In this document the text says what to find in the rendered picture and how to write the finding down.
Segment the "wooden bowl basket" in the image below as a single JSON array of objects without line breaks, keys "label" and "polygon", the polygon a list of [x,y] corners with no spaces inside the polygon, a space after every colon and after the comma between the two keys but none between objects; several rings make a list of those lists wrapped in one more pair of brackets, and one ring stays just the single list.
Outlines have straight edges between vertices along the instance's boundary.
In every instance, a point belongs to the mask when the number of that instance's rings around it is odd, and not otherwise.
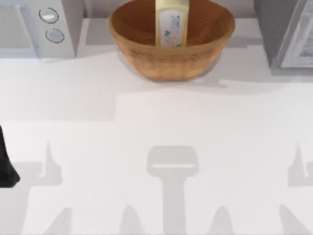
[{"label": "wooden bowl basket", "polygon": [[188,81],[210,68],[229,42],[235,18],[212,0],[189,0],[185,47],[156,46],[155,0],[129,0],[109,18],[109,29],[126,60],[153,81]]}]

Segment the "pale yellow bottle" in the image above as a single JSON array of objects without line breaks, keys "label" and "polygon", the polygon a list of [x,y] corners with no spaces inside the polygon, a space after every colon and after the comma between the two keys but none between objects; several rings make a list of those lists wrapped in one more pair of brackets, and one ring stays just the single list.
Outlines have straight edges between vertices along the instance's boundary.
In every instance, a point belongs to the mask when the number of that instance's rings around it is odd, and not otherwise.
[{"label": "pale yellow bottle", "polygon": [[155,0],[156,46],[186,46],[189,6],[189,0]]}]

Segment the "pale microwave oven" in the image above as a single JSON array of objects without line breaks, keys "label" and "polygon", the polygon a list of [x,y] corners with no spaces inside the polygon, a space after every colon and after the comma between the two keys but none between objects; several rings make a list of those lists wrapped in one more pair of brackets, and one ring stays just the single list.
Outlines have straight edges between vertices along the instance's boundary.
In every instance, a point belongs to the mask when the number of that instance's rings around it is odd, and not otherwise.
[{"label": "pale microwave oven", "polygon": [[[56,23],[40,19],[45,8],[57,11]],[[0,0],[0,58],[74,58],[84,13],[84,0]],[[53,28],[65,36],[59,44],[45,37]]]}]

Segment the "round grey microwave knob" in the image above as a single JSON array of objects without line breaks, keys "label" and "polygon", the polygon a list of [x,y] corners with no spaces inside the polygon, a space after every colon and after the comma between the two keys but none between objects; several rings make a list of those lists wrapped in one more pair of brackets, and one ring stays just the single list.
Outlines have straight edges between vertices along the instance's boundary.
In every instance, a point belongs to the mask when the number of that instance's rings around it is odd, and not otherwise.
[{"label": "round grey microwave knob", "polygon": [[62,31],[56,29],[56,28],[53,28],[51,30],[47,30],[45,32],[45,37],[52,43],[55,43],[55,44],[59,44],[61,43],[64,39],[65,39],[65,36],[63,34]]},{"label": "round grey microwave knob", "polygon": [[45,23],[54,24],[58,21],[59,14],[53,8],[45,8],[39,11],[39,17]]}]

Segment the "grey cabinet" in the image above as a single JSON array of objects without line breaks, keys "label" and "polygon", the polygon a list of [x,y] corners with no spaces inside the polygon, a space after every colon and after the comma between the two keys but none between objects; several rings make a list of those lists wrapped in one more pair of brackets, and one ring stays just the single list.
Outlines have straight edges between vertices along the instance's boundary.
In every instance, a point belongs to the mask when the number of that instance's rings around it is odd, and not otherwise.
[{"label": "grey cabinet", "polygon": [[313,69],[313,0],[254,0],[271,69]]}]

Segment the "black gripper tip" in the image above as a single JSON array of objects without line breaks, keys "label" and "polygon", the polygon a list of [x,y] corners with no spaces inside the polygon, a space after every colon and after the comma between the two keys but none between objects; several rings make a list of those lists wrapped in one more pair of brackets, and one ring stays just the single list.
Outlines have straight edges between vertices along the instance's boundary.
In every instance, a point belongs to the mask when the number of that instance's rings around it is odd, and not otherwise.
[{"label": "black gripper tip", "polygon": [[13,188],[19,181],[20,176],[10,162],[0,126],[0,188]]}]

